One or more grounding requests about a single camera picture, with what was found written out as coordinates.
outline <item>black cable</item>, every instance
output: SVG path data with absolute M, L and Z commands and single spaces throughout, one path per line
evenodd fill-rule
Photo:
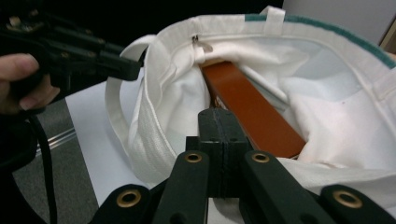
M 52 158 L 50 155 L 50 145 L 48 142 L 48 137 L 36 115 L 29 116 L 29 121 L 32 124 L 32 128 L 37 137 L 38 144 L 41 147 L 41 155 L 43 158 L 44 168 L 44 180 L 46 185 L 47 199 L 49 203 L 49 223 L 56 224 L 58 222 L 58 215 L 55 200 L 55 190 L 53 187 Z

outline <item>gray surface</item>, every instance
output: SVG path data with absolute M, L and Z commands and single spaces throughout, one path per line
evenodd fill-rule
M 73 128 L 65 101 L 48 106 L 39 119 L 48 138 Z M 51 156 L 58 223 L 88 223 L 98 204 L 77 138 L 54 148 Z M 41 156 L 16 171 L 14 177 L 26 201 L 49 223 Z
M 288 15 L 301 15 L 347 28 L 379 44 L 396 16 L 395 0 L 285 0 Z

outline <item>dark background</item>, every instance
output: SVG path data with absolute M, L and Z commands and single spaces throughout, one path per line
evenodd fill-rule
M 126 47 L 143 35 L 189 17 L 206 14 L 260 13 L 283 0 L 44 0 L 42 10 L 88 28 L 106 41 Z

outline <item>hand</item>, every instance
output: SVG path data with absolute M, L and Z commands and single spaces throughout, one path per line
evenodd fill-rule
M 49 104 L 60 92 L 50 85 L 50 76 L 43 76 L 34 90 L 19 101 L 10 90 L 10 82 L 24 79 L 39 68 L 37 60 L 30 54 L 0 56 L 0 114 L 18 114 L 21 109 L 38 109 Z

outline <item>black holder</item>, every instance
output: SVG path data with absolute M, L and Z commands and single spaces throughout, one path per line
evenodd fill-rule
M 169 178 L 142 192 L 137 185 L 114 190 L 90 224 L 116 223 L 114 218 L 119 224 L 204 224 L 210 197 L 238 198 L 247 224 L 396 223 L 347 186 L 331 185 L 320 195 L 304 189 L 276 157 L 251 148 L 230 111 L 202 111 L 199 128 L 200 136 L 187 138 Z

